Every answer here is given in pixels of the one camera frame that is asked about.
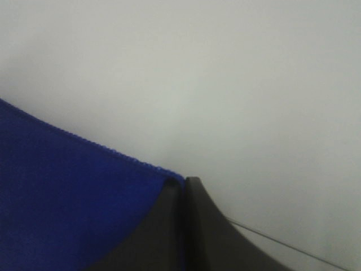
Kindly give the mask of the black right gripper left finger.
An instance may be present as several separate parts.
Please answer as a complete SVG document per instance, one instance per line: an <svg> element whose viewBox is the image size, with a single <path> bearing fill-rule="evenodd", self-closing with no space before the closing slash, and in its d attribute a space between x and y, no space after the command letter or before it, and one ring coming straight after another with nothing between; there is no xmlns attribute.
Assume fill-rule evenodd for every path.
<svg viewBox="0 0 361 271"><path fill-rule="evenodd" d="M181 270L180 183L168 178L151 210L111 252L87 270Z"/></svg>

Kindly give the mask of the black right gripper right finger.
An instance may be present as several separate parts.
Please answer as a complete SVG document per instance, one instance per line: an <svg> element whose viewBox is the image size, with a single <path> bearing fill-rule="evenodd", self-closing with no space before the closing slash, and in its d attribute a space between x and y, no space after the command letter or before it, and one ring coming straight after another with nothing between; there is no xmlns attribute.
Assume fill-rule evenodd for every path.
<svg viewBox="0 0 361 271"><path fill-rule="evenodd" d="M184 186L186 270L288 270L232 226L199 177Z"/></svg>

